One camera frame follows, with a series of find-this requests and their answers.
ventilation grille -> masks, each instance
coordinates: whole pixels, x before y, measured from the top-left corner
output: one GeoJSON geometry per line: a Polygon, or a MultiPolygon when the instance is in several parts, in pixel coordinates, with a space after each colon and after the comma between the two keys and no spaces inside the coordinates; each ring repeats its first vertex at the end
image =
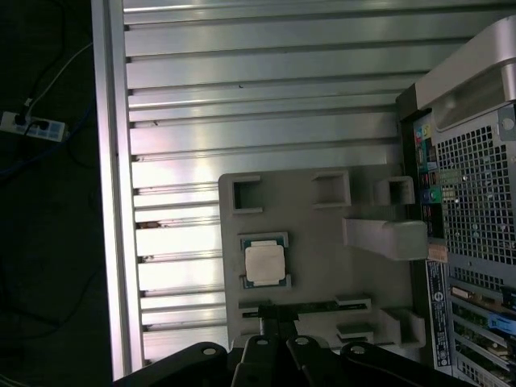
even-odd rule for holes
{"type": "Polygon", "coordinates": [[[503,280],[498,277],[491,277],[487,274],[473,272],[464,268],[454,268],[453,277],[463,282],[468,282],[473,285],[489,288],[497,292],[500,291],[500,286],[503,286],[503,280]]]}
{"type": "Polygon", "coordinates": [[[444,233],[450,253],[516,265],[506,146],[491,127],[438,144],[444,233]]]}
{"type": "Polygon", "coordinates": [[[471,367],[469,364],[465,363],[462,360],[458,361],[458,368],[464,375],[469,377],[472,381],[474,381],[478,385],[481,385],[483,387],[499,386],[498,383],[495,383],[493,380],[485,377],[483,373],[478,372],[475,368],[471,367]]]}

screw hole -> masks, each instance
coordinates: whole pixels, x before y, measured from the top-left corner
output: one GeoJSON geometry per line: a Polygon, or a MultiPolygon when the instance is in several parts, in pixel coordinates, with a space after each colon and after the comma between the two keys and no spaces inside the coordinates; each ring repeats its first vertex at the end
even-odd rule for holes
{"type": "Polygon", "coordinates": [[[213,348],[206,348],[204,350],[202,350],[202,353],[204,353],[205,355],[214,355],[215,353],[217,352],[216,349],[213,349],[213,348]]]}
{"type": "Polygon", "coordinates": [[[296,343],[298,345],[307,345],[308,344],[308,339],[306,337],[298,337],[296,339],[296,343]]]}

